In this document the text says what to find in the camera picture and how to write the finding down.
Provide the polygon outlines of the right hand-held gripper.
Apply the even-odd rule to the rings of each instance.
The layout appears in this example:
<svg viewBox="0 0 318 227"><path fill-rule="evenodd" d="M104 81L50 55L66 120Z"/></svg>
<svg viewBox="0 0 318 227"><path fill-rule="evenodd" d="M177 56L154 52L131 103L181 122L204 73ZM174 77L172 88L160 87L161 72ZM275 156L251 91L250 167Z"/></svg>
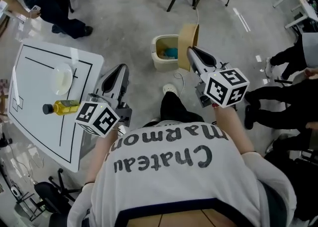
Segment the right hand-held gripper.
<svg viewBox="0 0 318 227"><path fill-rule="evenodd" d="M226 69L227 63L196 46L188 47L187 57L192 69L200 75L196 94L202 107L215 103L226 108L243 100L250 82L238 68Z"/></svg>

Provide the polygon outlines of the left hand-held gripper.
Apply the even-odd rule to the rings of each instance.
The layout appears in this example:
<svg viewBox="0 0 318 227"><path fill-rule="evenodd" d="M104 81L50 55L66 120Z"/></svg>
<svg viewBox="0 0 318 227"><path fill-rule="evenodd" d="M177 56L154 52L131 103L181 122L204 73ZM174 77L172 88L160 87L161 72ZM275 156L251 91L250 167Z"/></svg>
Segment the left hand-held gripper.
<svg viewBox="0 0 318 227"><path fill-rule="evenodd" d="M81 102L75 123L87 133L105 138L117 123L130 125L132 109L123 102L129 84L129 68L119 64L99 79L94 93Z"/></svg>

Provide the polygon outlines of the brown cardboard box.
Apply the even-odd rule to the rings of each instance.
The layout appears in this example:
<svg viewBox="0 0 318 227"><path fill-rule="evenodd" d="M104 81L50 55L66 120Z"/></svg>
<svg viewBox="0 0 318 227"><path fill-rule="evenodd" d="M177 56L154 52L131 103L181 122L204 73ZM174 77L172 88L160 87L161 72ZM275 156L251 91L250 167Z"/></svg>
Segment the brown cardboard box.
<svg viewBox="0 0 318 227"><path fill-rule="evenodd" d="M186 71L191 70L187 50L197 46L199 24L184 24L178 35L178 67Z"/></svg>

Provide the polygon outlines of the beige trash bin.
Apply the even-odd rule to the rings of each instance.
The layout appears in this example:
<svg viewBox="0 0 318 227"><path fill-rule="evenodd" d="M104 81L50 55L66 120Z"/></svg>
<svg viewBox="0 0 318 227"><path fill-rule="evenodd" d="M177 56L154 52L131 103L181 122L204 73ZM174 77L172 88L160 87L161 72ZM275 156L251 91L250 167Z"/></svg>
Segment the beige trash bin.
<svg viewBox="0 0 318 227"><path fill-rule="evenodd" d="M167 34L156 36L151 42L151 56L154 63L154 67L159 72L168 72L178 69L178 60L163 59L162 53L166 48L178 47L178 35Z"/></svg>

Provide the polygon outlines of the person's left forearm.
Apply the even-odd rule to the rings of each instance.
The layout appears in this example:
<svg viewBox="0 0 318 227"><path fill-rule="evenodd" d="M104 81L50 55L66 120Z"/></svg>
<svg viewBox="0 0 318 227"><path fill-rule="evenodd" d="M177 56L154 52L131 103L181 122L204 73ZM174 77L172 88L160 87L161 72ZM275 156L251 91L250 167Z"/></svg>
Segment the person's left forearm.
<svg viewBox="0 0 318 227"><path fill-rule="evenodd" d="M84 185L94 183L111 146L118 139L118 128L112 129L105 138L98 137L92 151L92 157Z"/></svg>

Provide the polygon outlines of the person's right forearm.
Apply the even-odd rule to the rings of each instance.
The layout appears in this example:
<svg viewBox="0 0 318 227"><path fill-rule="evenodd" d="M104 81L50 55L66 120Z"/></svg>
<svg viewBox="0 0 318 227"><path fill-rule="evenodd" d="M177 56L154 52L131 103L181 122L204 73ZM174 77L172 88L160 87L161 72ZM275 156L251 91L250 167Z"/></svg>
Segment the person's right forearm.
<svg viewBox="0 0 318 227"><path fill-rule="evenodd" d="M213 103L212 107L217 126L231 137L240 154L253 152L254 146L247 136L235 109L232 107L222 108L216 103Z"/></svg>

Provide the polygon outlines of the blue crumpled waste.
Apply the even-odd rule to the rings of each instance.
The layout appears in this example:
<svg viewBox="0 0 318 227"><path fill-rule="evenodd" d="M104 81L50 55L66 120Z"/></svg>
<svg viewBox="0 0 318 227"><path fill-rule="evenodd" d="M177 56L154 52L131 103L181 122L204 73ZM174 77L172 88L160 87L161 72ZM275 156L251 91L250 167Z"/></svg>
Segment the blue crumpled waste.
<svg viewBox="0 0 318 227"><path fill-rule="evenodd" d="M163 59L178 59L178 49L177 48L166 48L162 53Z"/></svg>

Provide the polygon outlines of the person's white shoe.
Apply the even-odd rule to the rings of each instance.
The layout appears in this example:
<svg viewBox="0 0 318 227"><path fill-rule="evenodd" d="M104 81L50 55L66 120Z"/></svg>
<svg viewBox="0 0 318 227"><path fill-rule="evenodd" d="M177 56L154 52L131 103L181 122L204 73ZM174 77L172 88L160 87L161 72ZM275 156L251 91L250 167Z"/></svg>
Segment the person's white shoe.
<svg viewBox="0 0 318 227"><path fill-rule="evenodd" d="M171 93L174 93L176 96L178 96L177 88L173 84L170 84L170 83L165 84L162 87L162 90L164 95L166 95L168 92L171 92Z"/></svg>

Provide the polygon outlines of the yellow bottle with black cap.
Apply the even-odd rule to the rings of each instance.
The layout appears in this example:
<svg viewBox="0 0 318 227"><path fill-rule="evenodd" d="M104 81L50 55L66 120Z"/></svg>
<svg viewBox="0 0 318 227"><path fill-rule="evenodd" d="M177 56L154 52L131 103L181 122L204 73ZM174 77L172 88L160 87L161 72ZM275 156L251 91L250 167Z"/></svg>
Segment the yellow bottle with black cap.
<svg viewBox="0 0 318 227"><path fill-rule="evenodd" d="M54 104L44 104L42 110L46 115L55 113L63 116L76 113L79 107L80 103L76 100L57 100Z"/></svg>

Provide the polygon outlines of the person's black trouser leg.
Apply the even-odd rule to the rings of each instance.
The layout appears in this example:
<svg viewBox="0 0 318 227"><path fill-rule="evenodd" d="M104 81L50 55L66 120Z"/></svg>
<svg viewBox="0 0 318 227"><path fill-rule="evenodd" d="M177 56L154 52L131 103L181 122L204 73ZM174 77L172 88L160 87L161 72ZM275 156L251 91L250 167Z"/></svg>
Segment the person's black trouser leg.
<svg viewBox="0 0 318 227"><path fill-rule="evenodd" d="M160 119L181 123L205 122L200 115L188 111L180 98L171 91L166 92L161 101Z"/></svg>

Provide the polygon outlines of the white table with black lines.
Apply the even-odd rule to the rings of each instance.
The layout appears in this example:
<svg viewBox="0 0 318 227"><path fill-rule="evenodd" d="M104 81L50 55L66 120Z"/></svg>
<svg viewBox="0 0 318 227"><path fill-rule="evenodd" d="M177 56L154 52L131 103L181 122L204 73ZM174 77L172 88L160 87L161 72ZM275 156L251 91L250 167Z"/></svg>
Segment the white table with black lines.
<svg viewBox="0 0 318 227"><path fill-rule="evenodd" d="M72 172L80 166L83 129L75 115L44 114L44 104L57 100L86 100L95 89L104 58L101 55L62 45L25 39L15 60L7 114L13 124L41 151ZM56 95L51 86L54 69L68 64L72 85Z"/></svg>

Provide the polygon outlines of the red checkered cloth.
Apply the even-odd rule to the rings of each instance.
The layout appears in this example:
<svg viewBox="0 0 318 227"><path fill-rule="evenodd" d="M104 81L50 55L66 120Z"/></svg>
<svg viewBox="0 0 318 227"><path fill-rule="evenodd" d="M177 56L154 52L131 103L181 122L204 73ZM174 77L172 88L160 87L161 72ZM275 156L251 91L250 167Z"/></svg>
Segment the red checkered cloth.
<svg viewBox="0 0 318 227"><path fill-rule="evenodd" d="M0 79L0 117L7 117L8 90L8 80Z"/></svg>

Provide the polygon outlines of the white side table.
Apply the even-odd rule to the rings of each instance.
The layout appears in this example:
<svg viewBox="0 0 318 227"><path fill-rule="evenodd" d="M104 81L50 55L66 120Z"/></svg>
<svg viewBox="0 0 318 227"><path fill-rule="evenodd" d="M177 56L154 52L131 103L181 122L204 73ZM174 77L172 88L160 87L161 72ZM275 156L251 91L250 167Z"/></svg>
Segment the white side table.
<svg viewBox="0 0 318 227"><path fill-rule="evenodd" d="M278 7L281 3L285 0L278 0L276 3L273 4L273 8ZM294 19L292 22L286 24L284 26L285 29L289 29L293 26L298 25L299 23L303 22L306 19L310 19L311 21L318 22L318 15L316 10L309 4L307 0L297 0L297 5L290 9L291 14L294 11L301 11L301 16L297 19Z"/></svg>

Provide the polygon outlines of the person's white printed shirt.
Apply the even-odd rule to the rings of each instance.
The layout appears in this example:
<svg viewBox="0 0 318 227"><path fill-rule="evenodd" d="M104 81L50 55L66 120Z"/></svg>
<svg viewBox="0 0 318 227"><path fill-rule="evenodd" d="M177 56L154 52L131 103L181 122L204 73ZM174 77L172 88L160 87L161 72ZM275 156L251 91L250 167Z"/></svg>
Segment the person's white printed shirt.
<svg viewBox="0 0 318 227"><path fill-rule="evenodd" d="M237 227L289 227L297 206L287 176L257 152L240 153L217 126L162 122L119 137L84 185L67 227L213 209Z"/></svg>

